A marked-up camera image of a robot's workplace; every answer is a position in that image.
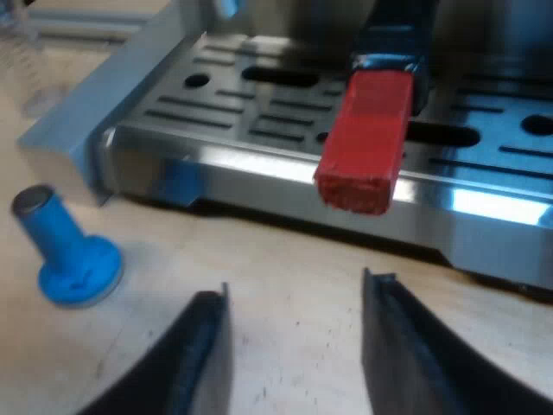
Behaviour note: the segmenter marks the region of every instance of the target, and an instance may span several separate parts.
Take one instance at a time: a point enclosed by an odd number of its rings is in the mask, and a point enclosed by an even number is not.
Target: round hole
[[[205,73],[195,73],[184,80],[186,88],[200,88],[209,82],[209,76]]]
[[[317,134],[317,137],[315,137],[315,140],[317,140],[317,143],[323,144],[325,141],[327,141],[327,137],[327,132],[320,132],[319,134]]]
[[[553,134],[553,119],[543,115],[530,115],[523,120],[521,127],[534,136],[550,136]]]

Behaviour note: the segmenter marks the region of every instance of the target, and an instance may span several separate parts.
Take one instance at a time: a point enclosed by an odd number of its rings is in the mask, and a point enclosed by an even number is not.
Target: blue plastic part
[[[123,260],[107,239],[85,236],[48,186],[23,190],[12,211],[45,260],[39,286],[54,303],[95,303],[117,285]]]

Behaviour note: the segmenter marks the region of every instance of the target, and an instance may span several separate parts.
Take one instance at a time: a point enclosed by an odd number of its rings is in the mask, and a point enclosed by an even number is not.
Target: blue base
[[[54,303],[69,307],[87,306],[106,296],[118,283],[123,260],[119,250],[99,236],[85,238],[79,268],[70,275],[59,274],[48,263],[38,280],[44,295]]]

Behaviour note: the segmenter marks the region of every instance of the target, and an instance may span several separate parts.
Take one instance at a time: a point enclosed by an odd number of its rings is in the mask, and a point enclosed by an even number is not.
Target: slot
[[[309,127],[315,123],[313,119],[290,118],[272,114],[262,114],[259,116],[259,119],[267,119],[269,121],[277,121],[284,124],[302,125],[306,127]]]
[[[251,58],[269,58],[269,59],[281,59],[280,54],[267,54],[265,52],[257,52],[255,50],[229,48],[227,46],[206,45],[205,50],[211,50],[213,52],[222,52],[224,54],[237,54],[242,56],[250,56]]]
[[[288,101],[286,99],[272,99],[270,104],[307,111],[329,112],[332,110],[331,105],[310,104],[309,102]]]
[[[502,145],[499,147],[499,151],[504,151],[505,153],[524,154],[525,156],[553,158],[553,151],[522,149],[520,147],[511,147],[510,145]]]
[[[267,82],[276,85],[292,86],[295,88],[310,88],[319,82],[319,75],[277,69],[274,67],[248,67],[242,71],[244,80]]]
[[[460,95],[482,95],[485,97],[531,99],[534,101],[547,101],[547,102],[553,101],[553,97],[530,95],[528,93],[505,93],[501,91],[488,91],[486,89],[479,89],[479,88],[459,88],[457,90],[457,93]]]
[[[256,96],[253,93],[242,93],[240,91],[228,91],[226,89],[219,89],[216,92],[217,95],[222,97],[229,98],[240,98],[240,99],[254,99]]]
[[[265,130],[259,130],[256,128],[252,128],[250,130],[250,134],[252,136],[260,136],[260,137],[268,137],[268,138],[277,138],[279,140],[288,140],[288,141],[294,141],[297,143],[300,143],[303,141],[303,136],[296,136],[293,134],[283,134],[280,132],[274,132],[274,131],[265,131]]]
[[[553,179],[553,175],[550,173],[542,173],[539,171],[529,171],[529,170],[522,170],[522,169],[513,169],[510,167],[493,166],[489,164],[463,162],[460,160],[448,160],[447,158],[432,157],[429,159],[429,162],[433,164],[443,165],[443,166],[466,167],[466,168],[477,169],[477,170],[495,171],[498,173],[507,173],[510,175],[533,177],[537,179],[548,179],[548,180]]]
[[[244,108],[234,108],[234,107],[231,107],[231,106],[208,104],[208,103],[204,103],[204,102],[196,102],[196,101],[191,101],[189,99],[180,99],[180,98],[175,98],[175,97],[169,97],[167,95],[162,95],[157,100],[159,102],[163,102],[163,103],[166,103],[166,104],[189,106],[189,107],[193,107],[193,108],[201,108],[203,110],[230,112],[232,114],[241,114],[242,112],[244,112]]]
[[[502,114],[503,112],[505,112],[505,110],[502,108],[493,108],[491,106],[479,106],[479,105],[454,104],[450,108],[453,111],[487,112],[490,114]]]
[[[172,112],[148,110],[144,113],[144,115],[149,115],[150,117],[155,117],[160,119],[167,119],[169,121],[180,121],[182,123],[197,124],[197,125],[203,125],[205,127],[220,128],[221,130],[230,130],[232,128],[232,124],[220,123],[218,121],[212,121],[210,119],[187,117],[184,115],[174,114]]]
[[[468,127],[411,121],[405,140],[448,147],[472,147],[480,142],[480,134]]]
[[[519,76],[486,75],[482,73],[467,73],[464,80],[484,80],[490,82],[513,82],[520,85],[553,86],[553,80],[540,80],[537,78],[524,78]]]
[[[322,93],[325,97],[339,97],[342,94],[342,91],[332,91],[332,90],[326,90]]]
[[[236,63],[235,61],[224,61],[222,59],[204,58],[201,56],[196,56],[193,62],[201,65],[215,65],[217,67],[232,67]]]

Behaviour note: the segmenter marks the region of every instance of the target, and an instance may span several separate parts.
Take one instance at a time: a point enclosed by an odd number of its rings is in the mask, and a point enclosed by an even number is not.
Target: metal grate
[[[320,155],[346,88],[342,67],[341,59],[289,43],[207,37],[131,117],[185,136]],[[183,84],[198,75],[207,77],[205,85]],[[428,106],[412,120],[402,168],[550,195],[549,115],[552,79],[520,62],[453,56],[440,66]],[[524,123],[536,117],[540,128]]]

